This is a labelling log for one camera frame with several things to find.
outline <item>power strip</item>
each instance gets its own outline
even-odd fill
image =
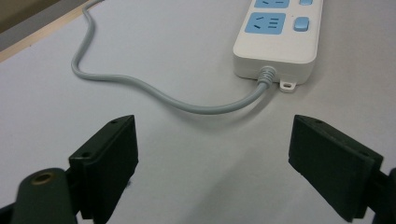
[[[276,71],[283,92],[305,83],[317,58],[323,0],[253,0],[233,46],[234,72]]]

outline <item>blue outlet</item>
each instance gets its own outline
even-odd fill
[[[254,12],[247,22],[246,33],[280,35],[285,23],[285,13]]]
[[[254,7],[286,8],[290,0],[257,0]]]

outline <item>tabletop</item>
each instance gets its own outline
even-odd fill
[[[178,100],[223,105],[256,83],[233,74],[250,1],[105,1],[80,67],[138,77]],[[0,207],[112,119],[134,115],[139,164],[109,223],[346,223],[288,163],[296,114],[321,119],[396,166],[396,2],[323,5],[318,57],[295,93],[273,85],[239,111],[200,116],[128,85],[76,77],[82,16],[0,63]],[[365,219],[371,223],[369,209]]]

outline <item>gray floor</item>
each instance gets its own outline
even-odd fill
[[[0,51],[41,29],[87,0],[61,0],[0,34]]]

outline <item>gray cable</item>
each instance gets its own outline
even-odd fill
[[[267,90],[271,86],[273,82],[273,78],[275,76],[275,70],[267,67],[262,69],[262,72],[259,75],[257,89],[253,91],[250,95],[245,97],[244,99],[228,105],[199,106],[199,105],[189,105],[180,102],[179,100],[176,100],[166,95],[165,93],[155,89],[154,87],[150,86],[148,83],[134,77],[128,77],[123,75],[110,75],[110,74],[90,74],[90,73],[82,72],[81,70],[79,70],[78,64],[81,58],[84,56],[85,52],[87,51],[89,45],[91,44],[93,34],[95,31],[94,21],[88,12],[88,9],[93,5],[102,1],[104,0],[91,1],[82,9],[82,12],[84,13],[84,16],[88,22],[88,30],[76,54],[74,55],[71,64],[73,72],[80,78],[95,80],[95,81],[111,81],[111,82],[119,82],[124,84],[131,84],[142,89],[143,91],[148,92],[149,94],[156,97],[160,101],[169,104],[175,108],[190,113],[202,114],[202,115],[216,115],[216,114],[230,113],[235,110],[241,109],[247,105],[250,105],[251,103],[256,101],[265,92],[265,90]]]

